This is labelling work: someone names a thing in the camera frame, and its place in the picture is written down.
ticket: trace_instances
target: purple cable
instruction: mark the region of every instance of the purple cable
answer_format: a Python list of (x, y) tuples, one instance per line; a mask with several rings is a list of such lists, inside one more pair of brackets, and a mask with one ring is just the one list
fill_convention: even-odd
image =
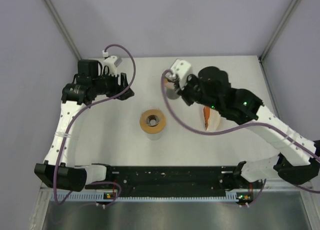
[[(310, 156), (312, 156), (313, 158), (315, 158), (319, 163), (320, 163), (320, 157), (318, 157), (317, 155), (315, 155), (313, 152), (309, 151), (307, 148), (305, 148), (304, 146), (302, 146), (301, 144), (295, 142), (291, 137), (287, 136), (284, 132), (282, 132), (281, 130), (279, 130), (278, 128), (276, 128), (275, 126), (269, 125), (267, 123), (262, 123), (262, 122), (252, 122), (252, 123), (246, 123), (240, 126), (236, 126), (227, 130), (223, 130), (223, 131), (217, 131), (217, 132), (207, 132), (207, 131), (199, 131), (196, 130), (188, 125), (186, 125), (183, 121), (180, 120), (180, 118), (176, 115), (176, 113), (173, 111), (172, 107), (169, 104), (169, 100), (166, 96), (166, 89), (165, 89), (165, 78), (166, 78), (166, 74), (167, 73), (172, 73), (171, 70), (165, 70), (162, 73), (161, 76), (161, 93), (162, 93), (162, 97), (164, 99), (164, 103), (167, 107), (167, 109), (169, 110), (171, 116), (174, 118), (174, 120), (176, 120), (177, 123), (179, 123), (183, 128), (196, 133), (196, 134), (200, 134), (200, 135), (205, 135), (205, 136), (218, 136), (218, 135), (222, 135), (222, 134), (226, 134), (226, 133), (230, 133), (230, 132), (234, 132), (243, 128), (247, 128), (250, 126), (264, 126), (264, 127), (268, 127), (272, 130), (274, 130), (275, 132), (279, 133), (281, 136), (287, 138), (290, 142), (293, 142), (293, 144), (299, 148), (301, 148), (304, 152), (308, 153)], [(317, 193), (320, 194), (320, 191), (315, 191), (315, 190), (311, 190), (308, 188), (305, 188), (303, 186), (298, 186), (298, 185), (294, 185), (296, 187), (298, 187), (299, 189), (308, 191), (308, 192), (312, 192), (312, 193)]]
[[(133, 65), (133, 76), (132, 76), (132, 79), (131, 79), (129, 85), (123, 91), (121, 91), (120, 93), (118, 93), (118, 94), (116, 94), (116, 95), (114, 95), (112, 97), (109, 97), (109, 98), (106, 98), (106, 99), (103, 99), (103, 100), (100, 100), (100, 101), (96, 101), (96, 102), (94, 102), (94, 103), (92, 103), (90, 105), (85, 106), (81, 110), (79, 110), (79, 112), (75, 114), (74, 118), (70, 121), (68, 127), (66, 128), (65, 133), (64, 133), (65, 135), (67, 135), (69, 133), (69, 131), (71, 129), (71, 126), (73, 125), (75, 120), (80, 116), (80, 114), (83, 111), (85, 111), (86, 109), (88, 109), (88, 108), (90, 108), (92, 106), (100, 104), (102, 102), (106, 102), (106, 101), (109, 101), (109, 100), (112, 100), (112, 99), (115, 99), (115, 98), (119, 97), (124, 92), (126, 92), (131, 87), (132, 83), (134, 82), (135, 77), (136, 77), (136, 63), (135, 63), (135, 60), (134, 60), (133, 56), (131, 55), (131, 53), (125, 47), (123, 47), (121, 45), (118, 45), (118, 44), (109, 45), (109, 46), (107, 46), (105, 48), (104, 51), (106, 52), (107, 49), (109, 49), (110, 47), (119, 47), (119, 48), (123, 49), (128, 54), (128, 56), (130, 57), (130, 59), (132, 61), (132, 65)], [(63, 153), (63, 150), (64, 150), (64, 146), (65, 146), (66, 140), (67, 140), (67, 138), (64, 136), (63, 139), (62, 139), (61, 147), (60, 147), (60, 150), (59, 150), (58, 157), (56, 159), (54, 172), (53, 172), (53, 191), (54, 191), (53, 192), (53, 197), (54, 197), (54, 201), (56, 202), (57, 205), (62, 205), (65, 202), (65, 200), (72, 193), (72, 191), (70, 191), (61, 202), (58, 201), (57, 192), (56, 192), (57, 191), (57, 186), (56, 185), (57, 185), (58, 168), (59, 168), (59, 163), (60, 163), (60, 159), (61, 159), (61, 156), (62, 156), (62, 153)]]
[[(89, 185), (100, 185), (100, 184), (112, 184), (112, 185), (115, 185), (115, 186), (117, 186), (117, 187), (119, 188), (119, 192), (117, 193), (116, 197), (115, 197), (111, 202), (109, 202), (107, 205), (105, 205), (105, 206), (111, 206), (112, 204), (115, 203), (115, 201), (117, 200), (117, 198), (121, 195), (122, 188), (121, 188), (121, 186), (120, 186), (118, 183), (112, 182), (112, 181), (93, 182), (93, 183), (91, 183), (91, 184), (89, 184)], [(80, 206), (76, 207), (75, 209), (69, 211), (69, 212), (64, 216), (64, 218), (60, 219), (59, 221), (54, 220), (54, 216), (53, 216), (53, 213), (52, 213), (52, 211), (51, 211), (51, 213), (50, 213), (51, 221), (52, 221), (55, 225), (58, 225), (58, 224), (60, 224), (61, 222), (63, 222), (66, 218), (68, 218), (70, 215), (72, 215), (72, 214), (74, 214), (76, 211), (78, 211), (80, 208), (83, 208), (84, 206), (90, 206), (90, 205), (96, 205), (96, 203), (90, 202), (90, 203), (85, 203), (85, 204), (83, 204), (83, 205), (80, 205)]]

